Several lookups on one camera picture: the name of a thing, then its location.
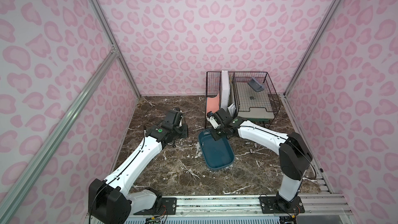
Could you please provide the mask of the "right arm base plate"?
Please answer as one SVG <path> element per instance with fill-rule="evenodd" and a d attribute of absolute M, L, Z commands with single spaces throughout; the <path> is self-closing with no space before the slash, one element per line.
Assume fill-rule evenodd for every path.
<path fill-rule="evenodd" d="M 263 214 L 303 214 L 305 213 L 304 204 L 299 196 L 292 201 L 286 201 L 277 196 L 260 195 L 259 203 Z"/>

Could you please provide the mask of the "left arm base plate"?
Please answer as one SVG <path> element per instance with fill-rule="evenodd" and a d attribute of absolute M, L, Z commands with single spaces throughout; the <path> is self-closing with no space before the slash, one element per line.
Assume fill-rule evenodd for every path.
<path fill-rule="evenodd" d="M 141 210 L 134 213 L 134 215 L 175 215 L 177 207 L 177 198 L 162 197 L 161 200 L 156 200 L 155 204 L 150 209 Z"/>

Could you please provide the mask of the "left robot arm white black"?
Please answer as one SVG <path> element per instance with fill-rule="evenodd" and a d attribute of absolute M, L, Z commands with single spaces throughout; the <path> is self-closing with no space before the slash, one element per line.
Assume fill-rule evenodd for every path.
<path fill-rule="evenodd" d="M 130 194 L 137 178 L 146 166 L 167 145 L 188 136 L 188 125 L 179 108 L 169 110 L 164 119 L 148 129 L 138 147 L 105 179 L 95 179 L 89 186 L 88 214 L 104 224 L 123 224 L 131 214 L 167 213 L 162 206 L 162 194 L 145 188 Z"/>

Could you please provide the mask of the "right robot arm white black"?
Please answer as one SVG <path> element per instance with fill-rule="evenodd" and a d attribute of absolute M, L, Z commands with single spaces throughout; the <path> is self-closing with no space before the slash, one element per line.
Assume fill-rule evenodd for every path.
<path fill-rule="evenodd" d="M 300 134 L 275 132 L 261 127 L 248 119 L 232 117 L 224 109 L 208 112 L 207 121 L 214 140 L 238 136 L 262 145 L 279 155 L 283 179 L 276 195 L 277 203 L 291 203 L 297 197 L 302 180 L 310 168 L 313 156 Z"/>

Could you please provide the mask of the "teal plastic storage box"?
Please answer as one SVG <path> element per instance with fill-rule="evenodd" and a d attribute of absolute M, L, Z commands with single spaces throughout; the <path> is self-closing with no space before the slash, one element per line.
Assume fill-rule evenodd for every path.
<path fill-rule="evenodd" d="M 227 138 L 215 141 L 208 130 L 198 135 L 200 148 L 206 165 L 212 171 L 229 167 L 235 160 L 235 154 Z"/>

